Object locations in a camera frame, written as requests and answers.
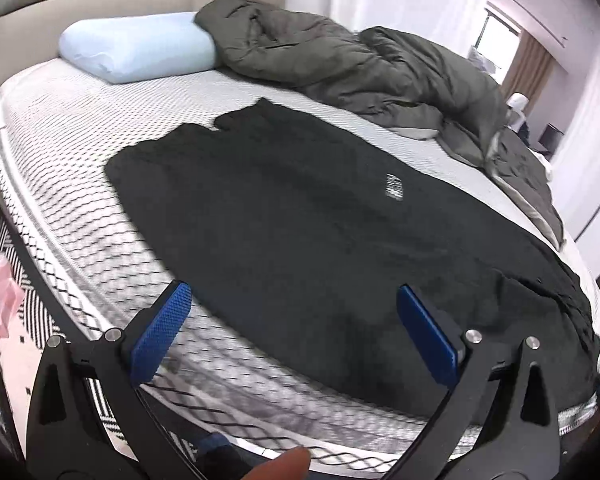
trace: bolt head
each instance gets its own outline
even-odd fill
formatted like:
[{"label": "bolt head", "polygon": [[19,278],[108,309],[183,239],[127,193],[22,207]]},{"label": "bolt head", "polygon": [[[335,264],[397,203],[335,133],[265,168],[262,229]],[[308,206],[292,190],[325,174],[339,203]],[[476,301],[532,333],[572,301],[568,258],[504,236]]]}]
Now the bolt head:
[{"label": "bolt head", "polygon": [[111,342],[117,341],[121,336],[122,330],[119,328],[109,328],[109,330],[104,333],[104,339]]},{"label": "bolt head", "polygon": [[62,337],[60,337],[58,334],[54,334],[53,336],[51,336],[49,339],[46,340],[46,345],[49,348],[55,348],[61,342],[62,342]]},{"label": "bolt head", "polygon": [[532,350],[538,350],[540,348],[540,340],[537,337],[530,335],[525,339],[526,345]]},{"label": "bolt head", "polygon": [[482,341],[482,334],[478,332],[475,328],[471,328],[464,333],[465,339],[469,343],[479,343]]}]

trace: light blue pillow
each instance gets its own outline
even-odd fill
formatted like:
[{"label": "light blue pillow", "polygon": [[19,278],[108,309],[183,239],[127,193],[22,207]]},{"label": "light blue pillow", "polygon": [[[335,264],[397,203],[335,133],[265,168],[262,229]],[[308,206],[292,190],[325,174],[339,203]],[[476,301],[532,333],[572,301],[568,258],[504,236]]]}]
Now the light blue pillow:
[{"label": "light blue pillow", "polygon": [[210,70],[216,47],[195,12],[81,20],[60,36],[69,63],[110,83]]}]

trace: white mattress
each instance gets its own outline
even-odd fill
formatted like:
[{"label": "white mattress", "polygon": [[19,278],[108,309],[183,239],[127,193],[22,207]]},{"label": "white mattress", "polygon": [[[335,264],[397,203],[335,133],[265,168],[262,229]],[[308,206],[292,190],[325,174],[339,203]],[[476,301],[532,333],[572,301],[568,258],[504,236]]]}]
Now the white mattress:
[{"label": "white mattress", "polygon": [[[125,326],[171,280],[120,207],[103,172],[106,161],[183,122],[212,126],[219,114],[261,96],[349,130],[459,187],[551,247],[493,182],[450,158],[435,140],[407,139],[296,92],[217,71],[112,86],[55,59],[0,88],[0,188],[43,276],[88,337]],[[580,276],[600,336],[600,291],[570,237],[559,256]],[[148,391],[266,456],[310,446],[312,468],[337,474],[378,476],[423,426],[297,376],[196,304]],[[589,402],[563,412],[562,430],[593,410]],[[470,428],[456,451],[467,451],[477,433]]]}]

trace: dark gray comforter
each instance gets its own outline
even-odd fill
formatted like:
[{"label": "dark gray comforter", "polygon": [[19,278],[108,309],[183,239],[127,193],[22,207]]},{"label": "dark gray comforter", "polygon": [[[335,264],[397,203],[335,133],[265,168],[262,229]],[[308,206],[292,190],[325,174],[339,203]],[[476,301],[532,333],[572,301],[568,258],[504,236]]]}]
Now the dark gray comforter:
[{"label": "dark gray comforter", "polygon": [[384,27],[353,34],[323,16],[246,0],[214,0],[195,21],[237,73],[278,82],[399,135],[435,136],[450,156],[484,169],[559,247],[562,223],[544,167],[506,128],[497,83],[466,59],[414,34]]}]

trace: hand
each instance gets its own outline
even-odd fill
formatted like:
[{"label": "hand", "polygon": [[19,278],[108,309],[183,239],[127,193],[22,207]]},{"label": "hand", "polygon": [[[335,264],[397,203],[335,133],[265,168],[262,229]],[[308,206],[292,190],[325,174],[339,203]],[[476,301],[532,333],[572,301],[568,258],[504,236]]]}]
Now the hand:
[{"label": "hand", "polygon": [[275,460],[254,467],[242,480],[304,480],[310,463],[309,450],[295,447]]}]

